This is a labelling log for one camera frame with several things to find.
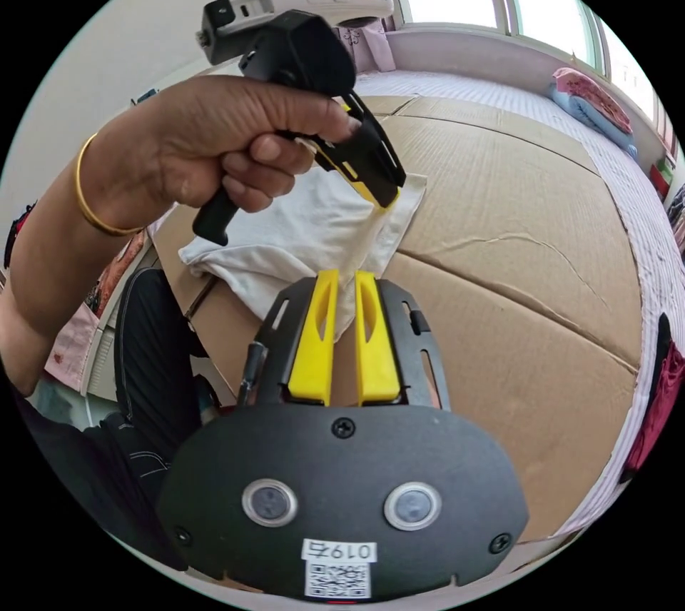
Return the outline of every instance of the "white towel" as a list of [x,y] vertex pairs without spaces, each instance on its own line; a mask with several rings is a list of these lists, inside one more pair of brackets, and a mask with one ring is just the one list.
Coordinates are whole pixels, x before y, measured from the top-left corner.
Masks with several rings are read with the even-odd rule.
[[408,174],[391,209],[376,209],[339,174],[315,167],[266,211],[238,213],[228,246],[196,238],[179,250],[194,275],[221,278],[261,320],[278,293],[318,271],[338,269],[336,341],[355,317],[355,271],[380,277],[423,199],[425,176]]

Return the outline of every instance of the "bracelet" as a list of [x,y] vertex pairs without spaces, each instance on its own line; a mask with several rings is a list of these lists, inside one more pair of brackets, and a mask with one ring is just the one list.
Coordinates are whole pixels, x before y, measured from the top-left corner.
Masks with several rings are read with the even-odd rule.
[[109,235],[112,238],[125,238],[129,235],[135,235],[136,233],[140,233],[144,226],[141,228],[131,228],[129,230],[123,230],[122,228],[113,228],[112,226],[108,226],[107,223],[104,223],[101,221],[91,210],[91,208],[88,206],[88,203],[86,202],[86,198],[83,196],[83,189],[81,188],[81,162],[83,161],[83,155],[86,153],[86,150],[88,149],[88,145],[93,141],[97,133],[94,133],[91,135],[81,147],[81,151],[78,153],[78,157],[76,157],[76,172],[74,174],[74,183],[76,184],[76,199],[78,201],[78,208],[83,214],[83,217],[90,223],[91,226],[93,226],[96,230],[100,231],[101,233],[105,233],[105,235]]

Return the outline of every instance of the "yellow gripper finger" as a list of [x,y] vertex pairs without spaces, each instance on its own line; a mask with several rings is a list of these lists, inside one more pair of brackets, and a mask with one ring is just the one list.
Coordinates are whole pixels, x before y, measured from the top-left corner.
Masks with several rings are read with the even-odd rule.
[[288,392],[295,400],[330,404],[338,272],[320,271],[305,316]]
[[357,271],[355,297],[359,406],[392,402],[400,395],[400,377],[373,273]]

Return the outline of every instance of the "cardboard sheet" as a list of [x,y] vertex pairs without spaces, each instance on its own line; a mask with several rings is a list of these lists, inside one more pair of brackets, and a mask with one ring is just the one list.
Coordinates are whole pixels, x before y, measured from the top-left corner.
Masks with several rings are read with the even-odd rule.
[[[509,453],[530,509],[522,541],[549,537],[597,481],[631,406],[641,300],[619,214],[582,146],[553,128],[447,99],[366,102],[429,185],[384,277],[426,315],[454,412]],[[155,237],[184,311],[207,281],[178,258],[194,214],[177,208]],[[191,320],[237,391],[256,317],[219,283]],[[335,405],[356,403],[351,330],[333,390]]]

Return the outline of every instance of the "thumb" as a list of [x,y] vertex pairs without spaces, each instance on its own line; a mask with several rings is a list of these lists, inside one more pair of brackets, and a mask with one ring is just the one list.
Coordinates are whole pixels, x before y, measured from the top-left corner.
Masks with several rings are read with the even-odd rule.
[[274,131],[344,142],[360,125],[340,104],[324,95],[258,81],[246,81],[245,87],[261,105]]

